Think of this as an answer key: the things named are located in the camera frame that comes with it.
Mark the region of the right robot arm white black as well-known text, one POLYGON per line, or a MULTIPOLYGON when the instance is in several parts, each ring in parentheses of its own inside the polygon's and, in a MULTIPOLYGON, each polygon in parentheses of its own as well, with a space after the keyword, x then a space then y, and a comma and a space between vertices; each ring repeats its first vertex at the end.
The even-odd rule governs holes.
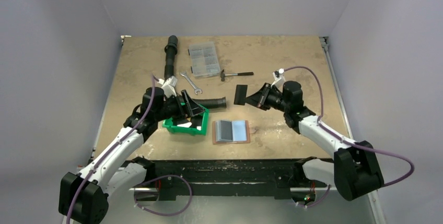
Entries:
POLYGON ((371 143, 341 136, 322 124, 320 117, 305 106, 300 83, 287 81, 282 90, 265 83, 259 91, 245 97, 244 102, 264 111, 281 111, 289 128, 313 141, 331 156, 331 162, 316 157, 298 161, 292 176, 298 185, 320 181, 336 187, 347 201, 384 186, 371 143))

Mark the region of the black credit card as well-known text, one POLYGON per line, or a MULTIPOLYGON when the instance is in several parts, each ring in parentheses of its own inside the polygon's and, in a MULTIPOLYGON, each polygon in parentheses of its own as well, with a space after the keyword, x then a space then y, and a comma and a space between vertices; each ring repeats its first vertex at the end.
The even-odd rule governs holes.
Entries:
POLYGON ((248 85, 236 85, 234 96, 234 105, 245 105, 247 97, 248 85))

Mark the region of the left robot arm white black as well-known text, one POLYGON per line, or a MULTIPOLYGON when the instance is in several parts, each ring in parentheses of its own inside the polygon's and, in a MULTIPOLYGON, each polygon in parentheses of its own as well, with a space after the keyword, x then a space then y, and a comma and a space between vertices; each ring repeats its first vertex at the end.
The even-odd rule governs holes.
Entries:
POLYGON ((124 169, 121 165, 151 137, 159 122, 184 120, 205 111, 186 90, 179 97, 166 97, 163 89, 148 88, 111 144, 79 172, 68 172, 61 179, 59 213, 66 217, 65 222, 101 223, 112 196, 168 178, 167 174, 159 176, 155 164, 144 158, 131 160, 124 169))

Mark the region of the green plastic bin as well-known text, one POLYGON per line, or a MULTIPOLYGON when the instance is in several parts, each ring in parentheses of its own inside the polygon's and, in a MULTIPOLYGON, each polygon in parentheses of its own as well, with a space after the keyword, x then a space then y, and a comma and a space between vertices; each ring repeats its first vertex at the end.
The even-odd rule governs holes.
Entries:
POLYGON ((192 122, 192 126, 189 128, 177 127, 177 123, 173 122, 173 118, 163 120, 162 127, 165 128, 171 134, 186 134, 186 135, 203 135, 207 133, 208 119, 209 119, 209 109, 202 106, 206 111, 204 114, 186 118, 188 122, 192 122))

